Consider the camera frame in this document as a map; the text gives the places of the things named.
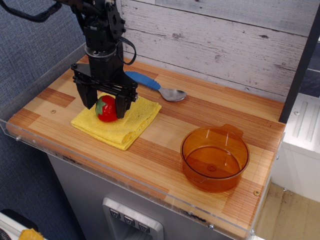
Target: blue spoon handle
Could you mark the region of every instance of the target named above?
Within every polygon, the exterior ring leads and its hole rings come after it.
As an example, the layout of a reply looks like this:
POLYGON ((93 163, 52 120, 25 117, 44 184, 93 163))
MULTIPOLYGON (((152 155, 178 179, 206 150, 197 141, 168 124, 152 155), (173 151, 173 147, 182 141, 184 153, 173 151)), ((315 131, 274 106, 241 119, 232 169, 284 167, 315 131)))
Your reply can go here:
POLYGON ((159 90, 161 88, 160 84, 153 80, 152 78, 143 75, 136 71, 126 71, 125 74, 135 80, 138 84, 146 85, 148 88, 151 88, 153 90, 159 90))

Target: yellow object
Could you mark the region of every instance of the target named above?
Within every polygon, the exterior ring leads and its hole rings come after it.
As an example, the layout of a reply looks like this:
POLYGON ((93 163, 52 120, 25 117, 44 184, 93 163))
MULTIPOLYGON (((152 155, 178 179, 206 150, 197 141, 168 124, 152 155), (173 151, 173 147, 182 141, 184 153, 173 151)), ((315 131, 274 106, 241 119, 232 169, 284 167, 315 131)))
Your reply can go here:
POLYGON ((124 118, 112 122, 100 121, 95 108, 96 105, 82 110, 71 121, 72 126, 106 144, 126 150, 153 121, 161 105, 140 96, 131 103, 124 118))
POLYGON ((31 228, 22 230, 18 240, 44 240, 44 237, 31 228))

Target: black frame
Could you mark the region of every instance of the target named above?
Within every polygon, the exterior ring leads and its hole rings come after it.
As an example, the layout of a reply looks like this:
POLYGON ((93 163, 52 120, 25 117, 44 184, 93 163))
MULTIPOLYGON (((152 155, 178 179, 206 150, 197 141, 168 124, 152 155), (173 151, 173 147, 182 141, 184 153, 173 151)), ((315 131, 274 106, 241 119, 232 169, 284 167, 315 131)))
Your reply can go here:
POLYGON ((320 36, 320 5, 316 12, 308 39, 304 46, 304 50, 303 50, 299 65, 296 69, 290 90, 286 97, 286 100, 279 118, 279 122, 281 123, 286 124, 288 122, 291 110, 295 104, 301 84, 304 80, 306 71, 308 69, 311 57, 315 51, 319 36, 320 36))

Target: blue fabric wall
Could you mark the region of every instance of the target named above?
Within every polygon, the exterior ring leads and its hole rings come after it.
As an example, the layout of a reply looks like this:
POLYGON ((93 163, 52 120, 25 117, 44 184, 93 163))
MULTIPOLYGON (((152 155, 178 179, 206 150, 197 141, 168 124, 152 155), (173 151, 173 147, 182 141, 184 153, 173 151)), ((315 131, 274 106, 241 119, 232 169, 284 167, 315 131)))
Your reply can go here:
MULTIPOLYGON (((5 2, 31 15, 55 3, 5 2)), ((67 6, 44 23, 10 15, 0 7, 0 26, 0 119, 8 120, 83 56, 80 46, 85 39, 67 6)), ((0 171, 0 210, 12 209, 33 221, 49 240, 83 239, 41 151, 1 131, 0 171)))

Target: wooden tabletop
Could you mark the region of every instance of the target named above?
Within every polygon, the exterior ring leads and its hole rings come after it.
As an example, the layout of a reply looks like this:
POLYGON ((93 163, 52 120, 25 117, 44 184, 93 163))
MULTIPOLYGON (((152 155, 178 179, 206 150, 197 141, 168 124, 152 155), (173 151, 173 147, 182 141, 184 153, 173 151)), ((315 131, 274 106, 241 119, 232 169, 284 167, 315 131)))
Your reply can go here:
MULTIPOLYGON (((88 63, 88 58, 80 62, 88 63)), ((216 230, 233 238, 246 238, 285 129, 278 122, 283 103, 140 62, 125 66, 125 71, 140 72, 165 88, 188 94, 182 101, 167 102, 158 91, 139 85, 139 96, 159 102, 162 108, 126 151, 71 126, 70 121, 84 106, 70 69, 15 114, 6 127, 12 135, 95 174, 112 177, 194 221, 214 224, 216 230), (250 163, 235 188, 204 192, 182 172, 180 146, 190 131, 224 124, 244 132, 250 163)))

